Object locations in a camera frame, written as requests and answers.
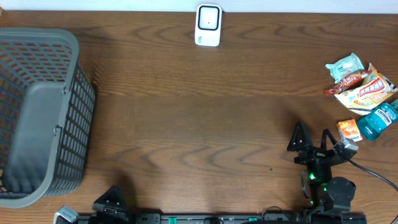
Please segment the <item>small orange snack packet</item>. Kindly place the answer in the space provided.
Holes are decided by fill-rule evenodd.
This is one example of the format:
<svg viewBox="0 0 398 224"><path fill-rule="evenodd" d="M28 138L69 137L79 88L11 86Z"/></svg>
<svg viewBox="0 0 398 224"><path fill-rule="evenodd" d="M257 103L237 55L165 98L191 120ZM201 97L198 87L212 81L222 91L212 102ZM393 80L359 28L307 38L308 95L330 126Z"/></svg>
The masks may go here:
<svg viewBox="0 0 398 224"><path fill-rule="evenodd" d="M354 142L362 141L362 135L354 119L339 121L336 124L341 139L351 139Z"/></svg>

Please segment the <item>teal mouthwash bottle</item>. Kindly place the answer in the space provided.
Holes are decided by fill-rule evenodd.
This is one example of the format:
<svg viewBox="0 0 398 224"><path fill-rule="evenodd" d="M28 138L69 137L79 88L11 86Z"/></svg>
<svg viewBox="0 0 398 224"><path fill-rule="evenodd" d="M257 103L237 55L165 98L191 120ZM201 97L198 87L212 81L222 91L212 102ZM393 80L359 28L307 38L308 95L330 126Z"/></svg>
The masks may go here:
<svg viewBox="0 0 398 224"><path fill-rule="evenodd" d="M357 121L360 133L370 141L376 140L390 125L397 122L397 100L381 103Z"/></svg>

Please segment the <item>red Top chocolate bar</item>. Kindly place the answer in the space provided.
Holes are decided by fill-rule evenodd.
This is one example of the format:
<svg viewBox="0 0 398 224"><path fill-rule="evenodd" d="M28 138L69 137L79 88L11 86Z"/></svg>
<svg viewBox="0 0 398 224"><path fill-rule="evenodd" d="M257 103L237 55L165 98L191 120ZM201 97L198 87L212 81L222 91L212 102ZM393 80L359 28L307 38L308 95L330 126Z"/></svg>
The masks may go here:
<svg viewBox="0 0 398 224"><path fill-rule="evenodd" d="M367 76L371 74L371 71L359 71L354 72L347 77L342 78L336 85L332 88L326 89L324 95L336 95L348 90L358 83L362 82Z"/></svg>

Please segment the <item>cream snack bag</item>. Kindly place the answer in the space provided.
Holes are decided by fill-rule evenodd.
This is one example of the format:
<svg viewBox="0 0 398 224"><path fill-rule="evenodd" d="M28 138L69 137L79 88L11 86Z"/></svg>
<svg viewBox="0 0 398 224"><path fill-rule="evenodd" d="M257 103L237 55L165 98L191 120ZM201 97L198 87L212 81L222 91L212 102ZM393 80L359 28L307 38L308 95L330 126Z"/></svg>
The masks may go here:
<svg viewBox="0 0 398 224"><path fill-rule="evenodd" d="M397 92L395 84L371 63L368 72L370 74L359 87L333 95L345 108L359 115L369 114L377 105Z"/></svg>

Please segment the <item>light teal snack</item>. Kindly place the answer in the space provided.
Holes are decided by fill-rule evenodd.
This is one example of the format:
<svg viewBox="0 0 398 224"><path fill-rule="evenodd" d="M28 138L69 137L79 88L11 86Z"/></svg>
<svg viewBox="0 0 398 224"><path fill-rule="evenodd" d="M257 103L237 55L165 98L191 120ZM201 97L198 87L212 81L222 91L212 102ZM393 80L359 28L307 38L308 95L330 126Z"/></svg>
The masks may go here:
<svg viewBox="0 0 398 224"><path fill-rule="evenodd" d="M354 53L351 53L349 56L342 58L335 63L328 63L325 67L329 69L330 75L334 79L335 84L354 72L364 70L361 60Z"/></svg>

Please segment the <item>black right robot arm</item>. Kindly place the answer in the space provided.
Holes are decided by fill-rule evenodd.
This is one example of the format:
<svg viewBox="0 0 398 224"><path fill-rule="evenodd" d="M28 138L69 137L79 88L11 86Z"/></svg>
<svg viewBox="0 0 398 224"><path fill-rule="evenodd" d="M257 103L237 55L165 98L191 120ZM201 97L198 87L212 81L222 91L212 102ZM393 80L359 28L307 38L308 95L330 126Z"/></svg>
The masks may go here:
<svg viewBox="0 0 398 224"><path fill-rule="evenodd" d="M306 167L307 173L302 176L306 197L313 202L314 213L342 214L349 212L351 201L356 190L355 184L344 177L333 177L331 168L348 162L357 152L358 145L352 140L336 140L328 129L322 134L321 145L313 145L310 135L302 122L298 122L287 146L289 152L296 152L296 164Z"/></svg>

